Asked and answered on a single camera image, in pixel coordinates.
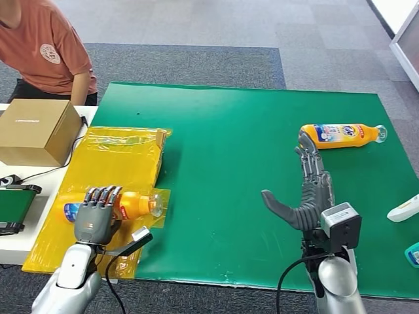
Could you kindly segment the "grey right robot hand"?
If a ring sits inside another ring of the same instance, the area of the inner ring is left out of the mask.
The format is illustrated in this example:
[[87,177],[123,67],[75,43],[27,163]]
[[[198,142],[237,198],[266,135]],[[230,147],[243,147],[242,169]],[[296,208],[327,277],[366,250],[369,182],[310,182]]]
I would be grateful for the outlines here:
[[325,170],[322,158],[315,142],[300,130],[294,151],[300,157],[303,183],[301,200],[297,207],[290,207],[275,198],[270,190],[262,190],[261,197],[269,210],[300,231],[310,231],[319,226],[322,212],[334,206],[331,176]]

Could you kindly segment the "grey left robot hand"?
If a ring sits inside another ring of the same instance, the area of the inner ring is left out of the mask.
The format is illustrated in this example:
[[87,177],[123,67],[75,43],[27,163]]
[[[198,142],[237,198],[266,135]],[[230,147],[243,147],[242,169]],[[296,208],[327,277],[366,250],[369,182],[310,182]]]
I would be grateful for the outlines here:
[[114,205],[121,186],[94,187],[88,190],[75,220],[78,243],[106,246],[120,229],[122,220],[114,216]]

